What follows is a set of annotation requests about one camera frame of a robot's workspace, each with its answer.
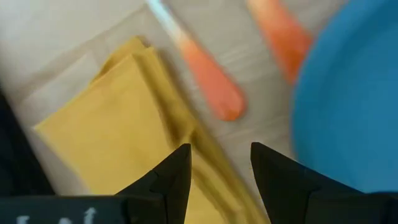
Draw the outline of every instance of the blue plate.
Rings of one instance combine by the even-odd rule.
[[[363,192],[398,190],[398,1],[351,0],[304,63],[297,159]]]

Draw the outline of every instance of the orange handle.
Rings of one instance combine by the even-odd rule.
[[[294,84],[312,45],[312,36],[279,0],[248,0],[248,3],[285,78]]]
[[[245,110],[243,94],[214,59],[192,39],[183,41],[182,55],[217,117],[224,121],[239,118]]]

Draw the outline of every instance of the light wood surface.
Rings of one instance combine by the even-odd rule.
[[[344,0],[284,0],[314,35]],[[162,50],[175,79],[231,162],[257,193],[250,144],[294,158],[292,87],[283,80],[243,0],[168,0],[176,16],[243,89],[246,115],[216,119],[177,49],[142,0],[8,0],[0,7],[0,80],[60,194],[88,194],[31,127],[84,89],[107,56],[134,35]]]

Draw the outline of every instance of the black object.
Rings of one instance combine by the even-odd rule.
[[[364,194],[260,143],[251,162],[272,224],[396,224],[397,194]]]
[[[191,151],[185,144],[115,196],[1,198],[0,222],[183,224],[190,181]]]
[[[0,197],[18,195],[54,195],[54,191],[0,92]]]

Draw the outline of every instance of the folded napkin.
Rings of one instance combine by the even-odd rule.
[[[113,53],[85,91],[35,129],[101,195],[119,192],[190,143],[185,223],[269,222],[191,114],[156,50],[138,38]]]

